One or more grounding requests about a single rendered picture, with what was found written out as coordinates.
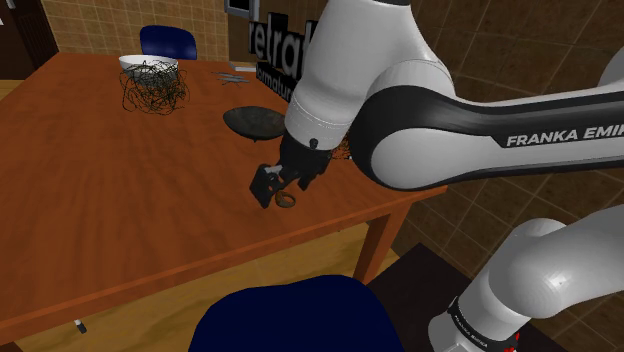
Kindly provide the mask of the black bowl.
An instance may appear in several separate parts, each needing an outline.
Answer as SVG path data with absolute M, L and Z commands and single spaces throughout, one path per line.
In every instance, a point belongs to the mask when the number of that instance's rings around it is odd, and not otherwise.
M 260 106 L 236 107 L 223 114 L 233 132 L 254 142 L 282 136 L 286 130 L 284 119 L 283 114 Z

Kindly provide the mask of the black sign with white lettering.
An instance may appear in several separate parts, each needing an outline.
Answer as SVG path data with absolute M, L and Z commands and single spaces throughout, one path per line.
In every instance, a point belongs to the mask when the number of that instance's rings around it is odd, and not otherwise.
M 288 31 L 288 16 L 269 12 L 267 23 L 248 23 L 248 51 L 257 58 L 256 79 L 289 102 L 302 77 L 305 55 L 318 22 L 308 20 L 303 34 Z

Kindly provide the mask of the blue chair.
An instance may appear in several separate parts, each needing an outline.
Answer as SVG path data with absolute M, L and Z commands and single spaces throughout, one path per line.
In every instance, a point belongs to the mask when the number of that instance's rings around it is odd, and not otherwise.
M 188 352 L 405 352 L 376 295 L 344 275 L 246 288 L 211 305 Z
M 139 33 L 142 53 L 173 59 L 196 60 L 197 44 L 187 30 L 165 26 L 147 25 Z

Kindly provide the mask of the wooden table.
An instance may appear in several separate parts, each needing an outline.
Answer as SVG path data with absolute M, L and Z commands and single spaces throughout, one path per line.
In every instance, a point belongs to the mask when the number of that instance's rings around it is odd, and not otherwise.
M 239 106 L 286 103 L 225 62 L 182 61 L 189 99 L 162 116 L 122 106 L 114 56 L 59 53 L 0 100 L 0 346 L 188 281 L 371 223 L 369 282 L 420 192 L 334 160 L 291 208 L 249 186 L 279 141 L 232 132 Z

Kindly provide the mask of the white bowl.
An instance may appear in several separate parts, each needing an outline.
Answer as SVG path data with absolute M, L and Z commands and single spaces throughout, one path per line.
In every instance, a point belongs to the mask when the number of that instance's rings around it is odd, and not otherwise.
M 130 78 L 165 74 L 176 77 L 178 61 L 156 55 L 124 55 L 119 57 L 122 72 Z

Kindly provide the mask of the dark door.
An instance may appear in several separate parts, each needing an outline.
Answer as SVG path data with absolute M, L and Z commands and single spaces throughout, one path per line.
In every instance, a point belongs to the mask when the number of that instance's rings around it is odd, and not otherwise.
M 0 0 L 0 80 L 24 80 L 58 52 L 41 0 Z

